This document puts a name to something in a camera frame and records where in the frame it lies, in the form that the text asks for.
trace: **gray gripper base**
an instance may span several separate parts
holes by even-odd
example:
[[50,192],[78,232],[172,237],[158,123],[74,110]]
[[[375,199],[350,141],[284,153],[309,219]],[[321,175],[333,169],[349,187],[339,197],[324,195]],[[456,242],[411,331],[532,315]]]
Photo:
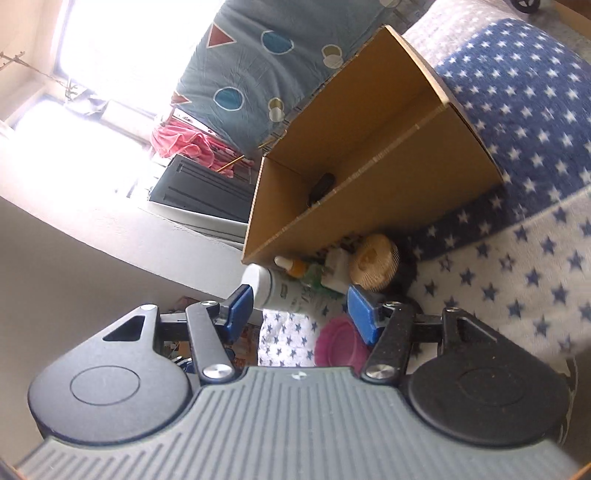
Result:
[[565,480],[578,469],[549,440],[512,450],[450,440],[397,390],[347,368],[262,367],[205,387],[183,418],[144,440],[47,439],[19,466],[28,480]]

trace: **white container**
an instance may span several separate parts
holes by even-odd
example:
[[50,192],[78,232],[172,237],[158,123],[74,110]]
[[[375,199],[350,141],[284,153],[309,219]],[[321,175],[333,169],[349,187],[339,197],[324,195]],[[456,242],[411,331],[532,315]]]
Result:
[[317,315],[334,299],[312,290],[287,273],[269,270],[260,265],[248,265],[242,274],[242,284],[254,292],[254,308],[280,312]]
[[333,248],[326,254],[324,273],[320,283],[323,287],[347,295],[351,278],[349,276],[349,260],[351,254],[342,248]]

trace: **pink cloth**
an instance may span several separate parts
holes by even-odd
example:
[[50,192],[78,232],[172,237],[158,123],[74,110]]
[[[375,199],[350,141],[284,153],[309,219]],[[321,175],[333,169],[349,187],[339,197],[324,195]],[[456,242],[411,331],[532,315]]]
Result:
[[[150,140],[162,158],[181,154],[212,170],[217,170],[227,163],[215,157],[205,134],[176,118],[171,118],[165,125],[156,127]],[[232,168],[220,173],[230,178],[234,176]]]

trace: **metal screw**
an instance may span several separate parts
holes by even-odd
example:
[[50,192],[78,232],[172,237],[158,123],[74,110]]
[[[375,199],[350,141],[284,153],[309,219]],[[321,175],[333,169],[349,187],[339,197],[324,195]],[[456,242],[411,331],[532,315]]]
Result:
[[213,364],[203,369],[203,375],[214,380],[221,380],[227,378],[234,373],[234,369],[230,365]]
[[396,373],[396,369],[392,365],[377,364],[369,367],[365,374],[374,380],[387,380],[392,378]]

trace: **cardboard box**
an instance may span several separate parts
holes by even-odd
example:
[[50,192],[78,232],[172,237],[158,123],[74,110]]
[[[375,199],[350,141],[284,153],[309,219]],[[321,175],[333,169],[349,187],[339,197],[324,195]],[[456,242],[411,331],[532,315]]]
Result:
[[[380,29],[264,159],[243,263],[311,256],[345,235],[424,226],[501,182],[437,75]],[[334,189],[308,208],[326,172]]]
[[591,38],[591,1],[589,0],[558,0],[554,7],[560,19],[581,35]]

